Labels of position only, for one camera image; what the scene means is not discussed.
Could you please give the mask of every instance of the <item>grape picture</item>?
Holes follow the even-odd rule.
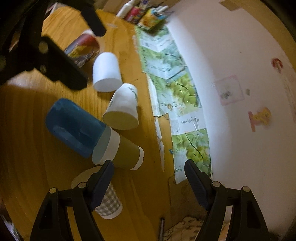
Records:
[[[209,138],[206,129],[172,136],[173,153],[184,153],[184,162],[192,159],[198,169],[212,175]]]
[[[193,105],[198,107],[200,105],[200,100],[197,95],[194,84],[189,77],[189,74],[186,73],[182,77],[179,77],[177,80],[173,80],[167,83],[167,87],[172,91],[173,96],[178,98],[180,102],[185,105]]]
[[[184,65],[183,59],[181,58],[175,44],[171,44],[167,49],[164,49],[161,52],[155,52],[143,46],[141,46],[140,51],[141,54],[145,56],[144,61],[146,64],[147,61],[151,61],[153,59],[158,59],[162,62],[162,64],[169,64],[170,69],[167,69],[166,71],[170,71],[173,67]]]
[[[151,31],[149,31],[149,33],[158,38],[170,34],[168,28],[164,24],[156,25]]]

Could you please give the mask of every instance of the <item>paper poster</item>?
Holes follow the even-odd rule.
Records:
[[[167,27],[162,27],[155,35],[137,27],[135,31],[144,73],[167,80],[184,69],[183,59]]]
[[[236,75],[215,82],[221,105],[228,105],[244,100],[244,94]]]
[[[136,32],[138,49],[142,49],[139,51],[142,67],[147,73],[153,115],[169,115],[176,184],[186,179],[184,164],[187,159],[192,159],[201,171],[212,177],[209,140],[202,105],[190,72],[183,64],[171,35],[165,26],[155,36],[139,29],[136,29]],[[167,56],[177,56],[174,61],[170,60],[176,67],[174,71],[171,69],[169,72],[164,71],[165,74],[159,74],[157,71],[163,68],[163,60],[166,57],[151,56],[152,52],[154,55],[160,52]],[[157,68],[152,68],[150,61],[157,61]],[[161,133],[157,136],[163,164]]]
[[[176,183],[186,179],[184,162],[187,159],[192,159],[200,171],[212,177],[209,138],[206,129],[173,135],[172,141]]]
[[[163,145],[163,137],[161,135],[158,117],[154,117],[154,123],[155,123],[156,137],[157,137],[159,153],[160,153],[161,168],[162,168],[162,171],[164,172],[165,171],[165,148]]]
[[[271,65],[284,85],[293,121],[296,122],[296,73],[293,66],[285,55],[282,55],[279,58],[273,58],[271,60]]]

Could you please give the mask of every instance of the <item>white bottle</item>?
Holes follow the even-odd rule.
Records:
[[[118,14],[116,15],[116,17],[118,18],[124,18],[127,13],[133,8],[134,4],[135,4],[136,0],[130,0],[129,2],[127,2],[126,4],[124,4],[122,6],[122,8],[119,10]]]
[[[163,8],[163,6],[158,6],[157,8],[155,8],[155,12],[158,12],[160,9],[162,9]]]
[[[167,9],[168,9],[168,5],[162,7],[161,9],[159,9],[159,10],[157,11],[157,13],[164,12],[164,11],[167,10]]]

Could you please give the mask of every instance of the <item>bottle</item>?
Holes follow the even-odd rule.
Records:
[[[145,10],[148,3],[149,3],[149,0],[142,0],[139,5],[140,9]]]
[[[157,8],[155,8],[155,12],[158,12],[160,9],[162,9],[163,8],[163,6],[158,6]]]
[[[123,19],[127,13],[133,8],[136,0],[130,0],[126,4],[122,6],[122,8],[119,10],[118,14],[116,17]]]
[[[157,13],[164,12],[164,11],[167,10],[167,9],[168,9],[168,5],[162,7],[161,9],[159,9],[159,10],[157,11]]]

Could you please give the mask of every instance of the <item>paper sheet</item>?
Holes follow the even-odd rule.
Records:
[[[135,30],[144,73],[167,80],[184,69],[184,61],[165,26],[155,35],[150,35],[137,27]]]
[[[163,27],[160,32],[162,34],[165,32],[165,34],[150,36],[137,29],[138,48],[143,48],[145,45],[151,51],[163,51],[163,49],[171,47],[171,44],[175,45],[166,27]],[[145,54],[146,52],[139,51],[144,72],[147,70],[145,65],[147,56]],[[159,117],[169,114],[176,184],[186,179],[184,164],[187,159],[192,159],[201,171],[212,177],[204,114],[188,68],[184,66],[169,79],[161,78],[147,71],[147,81],[153,116]],[[157,118],[155,118],[155,126],[161,164],[164,168],[164,147]]]
[[[293,121],[296,123],[296,73],[287,56],[283,53],[271,61],[282,82],[289,101]]]

